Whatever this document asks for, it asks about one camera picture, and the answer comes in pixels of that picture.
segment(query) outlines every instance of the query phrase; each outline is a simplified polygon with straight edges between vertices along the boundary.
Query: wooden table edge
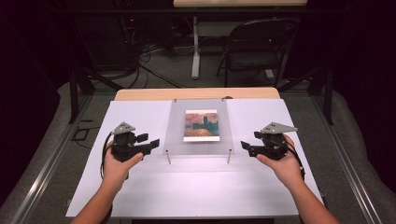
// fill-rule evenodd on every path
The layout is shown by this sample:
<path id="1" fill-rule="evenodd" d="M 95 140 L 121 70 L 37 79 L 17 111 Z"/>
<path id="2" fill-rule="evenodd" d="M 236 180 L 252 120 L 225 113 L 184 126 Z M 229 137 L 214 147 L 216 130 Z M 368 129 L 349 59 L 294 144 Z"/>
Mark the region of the wooden table edge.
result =
<path id="1" fill-rule="evenodd" d="M 164 101 L 194 99 L 280 99 L 273 87 L 264 88 L 188 88 L 188 89 L 137 89 L 120 90 L 115 101 Z"/>

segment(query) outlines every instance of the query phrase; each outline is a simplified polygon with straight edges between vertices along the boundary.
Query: person's right hand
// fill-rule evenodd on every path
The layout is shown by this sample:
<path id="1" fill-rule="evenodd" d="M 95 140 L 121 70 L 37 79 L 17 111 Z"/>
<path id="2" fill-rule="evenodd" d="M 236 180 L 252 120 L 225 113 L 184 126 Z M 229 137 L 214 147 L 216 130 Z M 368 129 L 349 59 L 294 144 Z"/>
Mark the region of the person's right hand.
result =
<path id="1" fill-rule="evenodd" d="M 108 150 L 105 157 L 102 186 L 117 193 L 120 191 L 129 170 L 143 159 L 143 154 L 139 152 L 128 161 L 120 162 L 114 159 L 111 154 L 111 145 L 112 142 L 107 145 Z"/>
<path id="2" fill-rule="evenodd" d="M 286 141 L 294 146 L 293 141 L 286 134 L 283 135 L 285 136 Z M 277 178 L 286 186 L 286 188 L 290 189 L 293 186 L 304 182 L 301 177 L 300 165 L 291 152 L 288 151 L 286 156 L 279 161 L 271 160 L 262 154 L 257 155 L 256 158 L 263 164 L 272 168 Z"/>

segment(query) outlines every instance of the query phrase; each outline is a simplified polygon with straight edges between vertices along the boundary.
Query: white tabletop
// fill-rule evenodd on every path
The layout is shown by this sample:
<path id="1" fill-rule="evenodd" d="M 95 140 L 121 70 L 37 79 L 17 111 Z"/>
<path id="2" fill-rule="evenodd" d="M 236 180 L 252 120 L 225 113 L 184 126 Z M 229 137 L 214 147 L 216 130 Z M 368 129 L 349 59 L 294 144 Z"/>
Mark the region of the white tabletop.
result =
<path id="1" fill-rule="evenodd" d="M 174 0 L 174 7 L 301 7 L 306 0 Z"/>
<path id="2" fill-rule="evenodd" d="M 234 154 L 227 156 L 177 156 L 168 163 L 163 155 L 172 101 L 118 101 L 107 110 L 92 147 L 67 217 L 75 217 L 100 183 L 99 167 L 106 136 L 121 122 L 160 138 L 158 148 L 130 171 L 113 203 L 113 217 L 131 218 L 241 218 L 298 215 L 290 193 L 273 171 L 241 148 L 240 141 L 259 145 L 253 132 L 270 122 L 292 126 L 281 99 L 227 100 Z M 303 162 L 305 182 L 320 199 L 297 133 L 289 133 Z"/>

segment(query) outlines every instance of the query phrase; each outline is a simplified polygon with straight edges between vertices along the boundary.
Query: haptic device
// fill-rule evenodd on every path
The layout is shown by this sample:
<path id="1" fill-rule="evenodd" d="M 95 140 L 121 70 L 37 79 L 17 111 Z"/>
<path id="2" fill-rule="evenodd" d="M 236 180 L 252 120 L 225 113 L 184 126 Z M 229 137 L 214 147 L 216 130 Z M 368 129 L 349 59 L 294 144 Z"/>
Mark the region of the haptic device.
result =
<path id="1" fill-rule="evenodd" d="M 263 146 L 251 146 L 243 141 L 241 141 L 241 145 L 248 151 L 250 157 L 262 154 L 272 160 L 279 161 L 286 156 L 289 150 L 288 142 L 283 136 L 283 133 L 288 132 L 297 132 L 297 128 L 271 122 L 260 132 L 254 132 L 254 136 L 262 140 Z"/>
<path id="2" fill-rule="evenodd" d="M 108 150 L 107 142 L 112 134 L 114 134 L 113 144 L 111 145 L 111 153 L 117 161 L 125 162 L 134 155 L 141 152 L 143 156 L 149 155 L 151 150 L 160 145 L 160 139 L 151 141 L 148 144 L 136 146 L 135 143 L 141 143 L 149 139 L 148 133 L 136 136 L 133 131 L 135 127 L 122 122 L 113 132 L 111 132 L 105 141 L 102 152 L 101 176 L 103 176 L 103 166 L 105 162 L 106 152 Z"/>

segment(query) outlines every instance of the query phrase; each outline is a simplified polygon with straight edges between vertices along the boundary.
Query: desk leg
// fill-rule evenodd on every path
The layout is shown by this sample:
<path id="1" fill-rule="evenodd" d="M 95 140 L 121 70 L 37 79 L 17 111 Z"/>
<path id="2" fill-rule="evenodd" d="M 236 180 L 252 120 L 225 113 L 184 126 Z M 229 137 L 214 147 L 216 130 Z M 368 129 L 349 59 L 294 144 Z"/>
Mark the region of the desk leg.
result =
<path id="1" fill-rule="evenodd" d="M 194 58 L 192 61 L 191 78 L 198 79 L 200 55 L 199 55 L 199 46 L 198 46 L 198 21 L 196 17 L 194 17 L 193 31 L 194 31 Z"/>

